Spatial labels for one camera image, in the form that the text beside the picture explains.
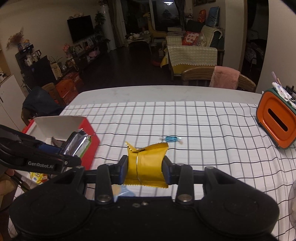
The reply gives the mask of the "left hand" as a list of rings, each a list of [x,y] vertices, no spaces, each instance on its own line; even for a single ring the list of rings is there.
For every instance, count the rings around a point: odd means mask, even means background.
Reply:
[[[0,181],[0,196],[1,196],[1,203],[3,202],[3,198],[5,195],[15,191],[16,185],[11,179],[15,174],[15,170],[7,169],[4,174],[1,175]]]

